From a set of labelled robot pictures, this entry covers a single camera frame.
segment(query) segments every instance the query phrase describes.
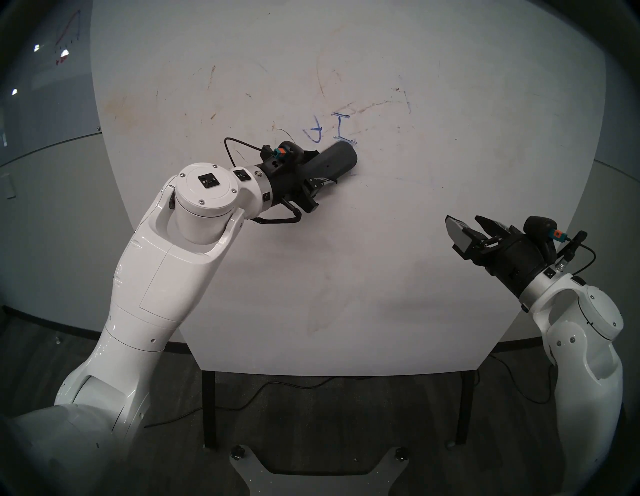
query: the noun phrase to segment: metal base plate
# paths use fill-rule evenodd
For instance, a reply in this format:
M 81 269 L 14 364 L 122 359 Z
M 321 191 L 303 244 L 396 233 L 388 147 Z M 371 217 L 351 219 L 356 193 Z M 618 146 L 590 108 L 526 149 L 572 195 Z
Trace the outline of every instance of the metal base plate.
M 368 474 L 359 476 L 296 476 L 272 474 L 247 446 L 244 457 L 229 458 L 238 474 L 244 479 L 251 496 L 387 496 L 392 484 L 409 464 L 396 459 L 396 447 Z

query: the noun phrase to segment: electrical cable on floor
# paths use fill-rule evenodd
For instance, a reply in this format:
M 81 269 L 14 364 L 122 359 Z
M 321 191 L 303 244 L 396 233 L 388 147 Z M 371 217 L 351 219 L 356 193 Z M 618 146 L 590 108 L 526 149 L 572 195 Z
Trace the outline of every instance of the electrical cable on floor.
M 531 399 L 529 396 L 527 396 L 526 394 L 524 394 L 521 390 L 520 387 L 518 386 L 518 384 L 516 383 L 516 379 L 513 377 L 513 373 L 511 372 L 511 368 L 504 363 L 500 358 L 498 358 L 497 356 L 493 356 L 493 355 L 489 355 L 491 358 L 493 358 L 494 360 L 498 360 L 498 362 L 500 362 L 502 365 L 504 365 L 507 368 L 507 371 L 509 372 L 509 376 L 511 377 L 511 381 L 513 382 L 513 385 L 515 386 L 516 390 L 522 395 L 522 397 L 524 397 L 525 399 L 529 400 L 532 403 L 535 404 L 547 404 L 549 403 L 549 401 L 551 401 L 551 397 L 553 396 L 553 386 L 552 386 L 552 380 L 551 380 L 551 370 L 553 369 L 553 365 L 549 365 L 548 371 L 547 371 L 547 376 L 548 376 L 548 384 L 549 384 L 549 396 L 546 400 L 544 401 L 537 401 L 535 399 Z M 477 380 L 474 381 L 474 387 L 477 386 L 478 384 L 480 384 L 480 370 L 477 370 Z M 343 379 L 352 379 L 352 380 L 357 380 L 357 381 L 362 381 L 362 380 L 367 380 L 367 379 L 371 379 L 372 376 L 370 377 L 344 377 Z M 318 384 L 314 384 L 312 386 L 301 386 L 299 384 L 292 384 L 289 382 L 281 382 L 281 381 L 269 381 L 265 384 L 263 384 L 262 386 L 260 386 L 258 388 L 258 391 L 256 391 L 253 396 L 251 396 L 251 398 L 249 398 L 249 401 L 247 401 L 244 405 L 242 406 L 238 406 L 238 407 L 228 407 L 228 406 L 216 406 L 216 410 L 222 410 L 223 412 L 241 412 L 242 410 L 244 410 L 245 408 L 247 408 L 252 402 L 253 400 L 255 400 L 258 395 L 260 394 L 260 392 L 262 392 L 262 390 L 264 388 L 266 388 L 267 386 L 270 385 L 281 385 L 281 386 L 288 386 L 288 387 L 292 387 L 292 388 L 296 388 L 296 389 L 317 389 L 319 387 L 324 386 L 325 384 L 333 381 L 334 379 L 340 379 L 340 377 L 338 376 L 334 376 L 334 377 L 329 377 L 328 379 L 325 379 L 324 381 L 318 383 Z M 165 424 L 171 424 L 172 422 L 176 422 L 177 420 L 181 420 L 184 417 L 188 417 L 189 415 L 192 415 L 196 412 L 199 412 L 200 410 L 202 410 L 202 407 L 199 406 L 198 408 L 194 408 L 193 410 L 187 412 L 187 413 L 183 413 L 180 417 L 176 417 L 174 419 L 171 420 L 165 420 L 164 422 L 156 422 L 155 424 L 147 424 L 145 426 L 145 429 L 147 428 L 151 428 L 151 427 L 156 427 L 156 426 L 164 426 Z
M 328 382 L 333 381 L 334 379 L 341 379 L 341 378 L 338 377 L 338 376 L 329 377 L 328 379 L 325 379 L 324 381 L 322 381 L 322 382 L 320 382 L 318 384 L 314 384 L 312 386 L 301 386 L 299 384 L 292 384 L 292 383 L 289 383 L 289 382 L 281 382 L 281 381 L 269 381 L 269 382 L 263 384 L 262 386 L 260 386 L 258 388 L 258 391 L 256 391 L 254 393 L 254 395 L 251 396 L 249 401 L 247 401 L 244 405 L 238 406 L 237 408 L 230 408 L 230 407 L 227 407 L 227 406 L 216 406 L 216 410 L 222 410 L 223 412 L 240 412 L 241 410 L 244 410 L 247 406 L 249 406 L 252 403 L 252 401 L 260 394 L 260 392 L 264 388 L 266 388 L 267 386 L 272 385 L 272 384 L 279 384 L 281 386 L 288 386 L 288 387 L 293 387 L 293 388 L 296 388 L 296 389 L 317 389 L 317 388 L 319 388 L 321 386 L 324 386 Z M 367 379 L 373 379 L 373 376 L 369 376 L 369 377 L 343 377 L 342 379 L 352 379 L 352 380 L 355 380 L 355 381 L 363 381 L 363 380 L 367 380 Z M 202 410 L 201 406 L 199 406 L 198 408 L 194 408 L 190 412 L 182 414 L 180 417 L 176 417 L 176 418 L 171 419 L 171 420 L 165 420 L 164 422 L 156 422 L 155 424 L 147 424 L 145 426 L 145 429 L 147 429 L 149 427 L 164 426 L 165 424 L 171 424 L 172 422 L 175 422 L 176 420 L 181 420 L 184 417 L 188 417 L 192 413 L 199 412 L 200 410 Z
M 518 391 L 520 393 L 520 395 L 522 395 L 522 397 L 524 399 L 529 400 L 531 403 L 535 403 L 535 404 L 547 404 L 549 403 L 549 401 L 551 401 L 551 397 L 554 394 L 554 389 L 552 386 L 552 380 L 551 380 L 551 370 L 553 370 L 554 366 L 552 364 L 549 365 L 548 371 L 547 371 L 547 377 L 548 377 L 548 382 L 549 382 L 549 396 L 547 397 L 546 400 L 544 401 L 537 401 L 535 399 L 531 399 L 529 396 L 527 396 L 526 394 L 524 394 L 522 392 L 522 390 L 520 390 L 520 387 L 518 387 L 518 383 L 516 382 L 516 379 L 513 377 L 513 373 L 511 372 L 511 368 L 505 364 L 500 358 L 498 358 L 497 356 L 494 355 L 489 355 L 491 358 L 493 358 L 494 360 L 498 360 L 498 362 L 500 362 L 502 365 L 504 365 L 505 367 L 507 367 L 507 371 L 509 372 L 509 376 L 511 377 L 511 381 L 513 382 L 513 385 L 516 388 L 516 391 Z

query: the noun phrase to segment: teal connector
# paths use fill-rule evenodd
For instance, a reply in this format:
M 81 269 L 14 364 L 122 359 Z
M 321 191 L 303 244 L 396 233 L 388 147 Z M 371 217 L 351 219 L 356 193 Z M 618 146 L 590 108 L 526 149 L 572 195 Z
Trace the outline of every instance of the teal connector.
M 552 229 L 549 231 L 549 237 L 555 241 L 564 243 L 564 240 L 566 239 L 566 232 L 559 231 L 558 229 Z

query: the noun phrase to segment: black square label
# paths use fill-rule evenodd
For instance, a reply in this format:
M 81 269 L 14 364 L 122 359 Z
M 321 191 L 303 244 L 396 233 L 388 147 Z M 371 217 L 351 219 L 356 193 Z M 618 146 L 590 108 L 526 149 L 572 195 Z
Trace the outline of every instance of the black square label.
M 216 176 L 214 176 L 211 173 L 205 174 L 205 175 L 199 175 L 198 179 L 200 179 L 200 182 L 202 183 L 202 186 L 205 187 L 205 189 L 209 189 L 209 188 L 212 188 L 213 186 L 217 186 L 218 184 L 220 184 L 216 179 Z
M 251 176 L 247 174 L 246 170 L 234 170 L 234 174 L 241 181 L 251 181 Z

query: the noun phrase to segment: light switch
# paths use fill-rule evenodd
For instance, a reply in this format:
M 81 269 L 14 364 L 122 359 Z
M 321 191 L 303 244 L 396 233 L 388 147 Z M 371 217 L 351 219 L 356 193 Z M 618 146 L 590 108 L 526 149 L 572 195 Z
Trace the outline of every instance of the light switch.
M 0 182 L 2 183 L 2 189 L 4 190 L 4 195 L 7 200 L 10 198 L 15 198 L 15 190 L 13 189 L 13 184 L 11 182 L 11 176 L 7 174 L 3 174 L 0 177 Z

